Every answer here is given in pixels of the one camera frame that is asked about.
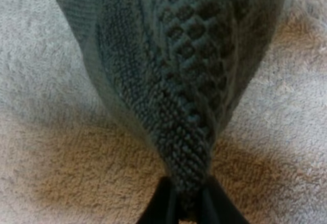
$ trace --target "fabric surface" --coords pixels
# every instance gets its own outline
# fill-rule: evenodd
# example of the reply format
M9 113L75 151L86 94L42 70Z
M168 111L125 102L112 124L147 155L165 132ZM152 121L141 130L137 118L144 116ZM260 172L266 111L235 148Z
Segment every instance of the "fabric surface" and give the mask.
M135 223L163 174L112 122L55 0L0 1L0 223ZM326 223L327 0L289 0L217 142L251 223Z

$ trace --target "towel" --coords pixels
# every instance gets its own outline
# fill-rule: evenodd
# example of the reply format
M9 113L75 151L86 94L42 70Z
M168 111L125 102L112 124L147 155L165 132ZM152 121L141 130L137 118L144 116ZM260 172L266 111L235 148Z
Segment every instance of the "towel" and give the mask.
M327 0L286 6L212 172L250 223L325 224ZM56 0L0 10L0 223L135 223L158 156L112 122Z

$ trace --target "black object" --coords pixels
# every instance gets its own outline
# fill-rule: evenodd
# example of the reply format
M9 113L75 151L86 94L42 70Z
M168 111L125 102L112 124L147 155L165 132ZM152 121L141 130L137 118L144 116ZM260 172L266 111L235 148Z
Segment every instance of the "black object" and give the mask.
M199 224L249 224L214 177L209 177L200 191L197 209L194 214ZM188 219L184 215L170 179L163 177L136 224L178 224L180 219Z

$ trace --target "gray towel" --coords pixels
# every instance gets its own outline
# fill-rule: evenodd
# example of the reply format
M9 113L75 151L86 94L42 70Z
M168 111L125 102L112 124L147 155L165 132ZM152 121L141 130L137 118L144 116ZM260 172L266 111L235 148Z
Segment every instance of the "gray towel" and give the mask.
M57 0L105 105L191 207L284 0Z

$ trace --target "bumpy texture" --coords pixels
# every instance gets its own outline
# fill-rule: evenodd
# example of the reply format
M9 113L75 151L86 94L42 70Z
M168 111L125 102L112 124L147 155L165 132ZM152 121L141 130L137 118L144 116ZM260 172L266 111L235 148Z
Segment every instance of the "bumpy texture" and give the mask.
M65 6L88 48L93 1ZM164 175L157 153L111 123L55 0L0 9L0 223L136 223ZM326 224L327 0L284 13L211 173L250 223Z
M69 1L58 0L76 38L91 36L100 63L90 44L79 42L100 96L118 122L154 145L187 209L284 0L93 1L81 10L81 32L80 22L69 20Z

